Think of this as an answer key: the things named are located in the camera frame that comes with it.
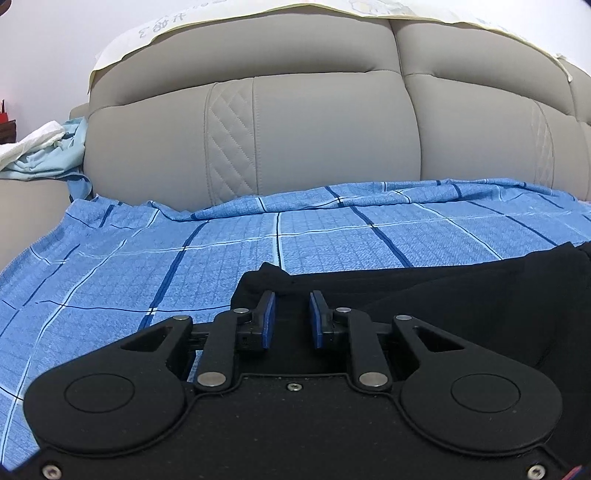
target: nightstand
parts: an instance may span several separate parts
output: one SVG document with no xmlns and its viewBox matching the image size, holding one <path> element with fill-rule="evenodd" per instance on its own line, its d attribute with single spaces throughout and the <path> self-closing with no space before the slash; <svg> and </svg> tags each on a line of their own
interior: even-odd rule
<svg viewBox="0 0 591 480">
<path fill-rule="evenodd" d="M 17 141 L 17 123 L 14 120 L 0 124 L 0 144 Z"/>
</svg>

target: bed headboard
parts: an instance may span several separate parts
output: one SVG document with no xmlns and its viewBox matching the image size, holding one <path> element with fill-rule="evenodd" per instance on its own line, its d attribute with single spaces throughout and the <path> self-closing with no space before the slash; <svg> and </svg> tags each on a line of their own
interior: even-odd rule
<svg viewBox="0 0 591 480">
<path fill-rule="evenodd" d="M 462 25 L 298 7 L 187 27 L 96 75 L 95 192 L 196 210 L 371 180 L 513 177 L 589 198 L 591 77 Z"/>
</svg>

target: screw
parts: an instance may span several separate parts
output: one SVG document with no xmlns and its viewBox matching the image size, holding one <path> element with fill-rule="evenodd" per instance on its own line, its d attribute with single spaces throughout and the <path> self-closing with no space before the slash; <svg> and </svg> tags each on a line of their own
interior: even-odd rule
<svg viewBox="0 0 591 480">
<path fill-rule="evenodd" d="M 527 478 L 529 480 L 541 480 L 546 476 L 546 468 L 544 465 L 534 465 L 527 470 Z"/>
<path fill-rule="evenodd" d="M 197 377 L 197 383 L 204 387 L 219 387 L 226 382 L 226 376 L 220 372 L 205 372 Z"/>
<path fill-rule="evenodd" d="M 388 377 L 380 372 L 367 372 L 359 376 L 359 383 L 366 387 L 381 387 L 388 383 Z"/>
<path fill-rule="evenodd" d="M 301 383 L 288 383 L 287 384 L 287 390 L 289 390 L 290 392 L 299 392 L 302 388 L 302 384 Z"/>
<path fill-rule="evenodd" d="M 46 465 L 41 473 L 47 480 L 60 480 L 61 478 L 61 470 L 55 465 Z"/>
</svg>

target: white towel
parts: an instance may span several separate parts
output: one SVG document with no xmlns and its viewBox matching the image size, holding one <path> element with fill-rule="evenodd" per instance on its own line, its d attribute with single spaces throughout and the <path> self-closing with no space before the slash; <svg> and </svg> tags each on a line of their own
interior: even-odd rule
<svg viewBox="0 0 591 480">
<path fill-rule="evenodd" d="M 61 140 L 66 131 L 56 121 L 51 121 L 27 135 L 20 142 L 0 145 L 0 170 L 18 160 L 25 153 L 34 153 Z"/>
</svg>

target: blue checkered sheet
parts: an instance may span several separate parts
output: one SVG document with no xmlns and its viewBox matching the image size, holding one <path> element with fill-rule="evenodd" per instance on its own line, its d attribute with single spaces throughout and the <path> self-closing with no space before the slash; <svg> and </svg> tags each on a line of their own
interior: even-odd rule
<svg viewBox="0 0 591 480">
<path fill-rule="evenodd" d="M 0 275 L 0 455 L 37 450 L 44 371 L 174 314 L 209 322 L 263 262 L 291 274 L 474 264 L 591 239 L 591 205 L 512 180 L 343 184 L 198 212 L 76 200 Z"/>
</svg>

